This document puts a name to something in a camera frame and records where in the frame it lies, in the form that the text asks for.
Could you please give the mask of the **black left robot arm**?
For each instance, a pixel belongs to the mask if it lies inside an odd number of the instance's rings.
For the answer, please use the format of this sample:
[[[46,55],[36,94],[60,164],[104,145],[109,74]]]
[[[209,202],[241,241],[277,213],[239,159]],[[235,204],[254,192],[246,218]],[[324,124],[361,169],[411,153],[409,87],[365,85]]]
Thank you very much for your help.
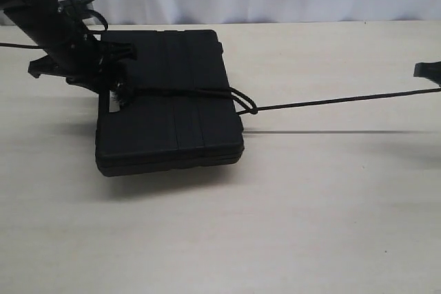
[[[94,0],[1,0],[1,11],[34,43],[28,50],[46,55],[30,62],[28,72],[65,78],[95,93],[113,93],[120,106],[136,97],[136,89],[121,63],[135,59],[131,43],[101,41],[109,25],[89,4]]]

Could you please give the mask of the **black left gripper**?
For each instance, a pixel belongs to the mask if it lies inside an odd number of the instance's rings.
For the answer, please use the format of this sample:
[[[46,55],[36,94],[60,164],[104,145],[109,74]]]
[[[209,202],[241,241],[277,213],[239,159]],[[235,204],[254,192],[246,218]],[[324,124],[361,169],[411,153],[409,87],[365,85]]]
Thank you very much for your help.
[[[109,92],[119,105],[130,103],[127,66],[115,62],[137,60],[137,49],[133,43],[99,41],[94,36],[74,30],[30,29],[27,36],[46,53],[44,57],[30,62],[28,73],[31,76],[63,77],[67,84],[96,94]]]

